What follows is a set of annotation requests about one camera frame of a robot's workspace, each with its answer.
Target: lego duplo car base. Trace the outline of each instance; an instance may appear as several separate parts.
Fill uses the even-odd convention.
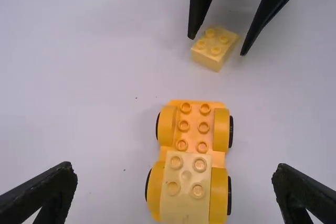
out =
[[[215,224],[231,212],[225,153],[233,142],[233,118],[220,102],[173,100],[156,120],[161,146],[145,198],[165,223]]]

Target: white table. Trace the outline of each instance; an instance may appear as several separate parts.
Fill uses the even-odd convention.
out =
[[[260,0],[213,0],[204,25],[244,36]],[[283,223],[278,163],[336,189],[335,0],[291,0],[247,57],[191,61],[189,0],[0,0],[0,194],[71,161],[67,223],[154,223],[144,200],[172,99],[223,101],[228,224]]]

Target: toy wheel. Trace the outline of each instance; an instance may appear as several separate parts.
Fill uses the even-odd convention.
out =
[[[227,215],[231,215],[232,207],[232,190],[231,190],[231,177],[228,177],[228,193],[227,193]]]
[[[227,152],[233,142],[233,117],[228,109],[215,109],[213,150]]]
[[[159,125],[159,117],[160,113],[158,114],[158,117],[156,119],[156,127],[155,127],[155,135],[156,135],[156,140],[158,139],[158,125]]]
[[[213,167],[211,171],[211,191],[209,223],[226,223],[231,214],[231,178],[224,168]]]
[[[176,106],[166,105],[156,119],[156,135],[161,146],[172,146],[176,112]]]
[[[163,183],[164,162],[156,162],[149,171],[145,187],[145,199],[152,217],[160,221],[160,199]]]
[[[149,177],[151,176],[151,171],[152,169],[149,170],[148,176],[147,176],[147,180],[146,180],[146,186],[145,186],[145,200],[147,202],[147,189],[148,189],[148,182],[149,182]]]
[[[232,147],[232,143],[233,143],[233,117],[230,116],[229,148]]]

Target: yellow lego duplo brick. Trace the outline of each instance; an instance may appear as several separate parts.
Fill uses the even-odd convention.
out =
[[[167,152],[160,197],[161,221],[209,223],[211,170],[210,155]]]
[[[233,50],[239,36],[221,27],[208,28],[191,48],[194,61],[218,72]]]

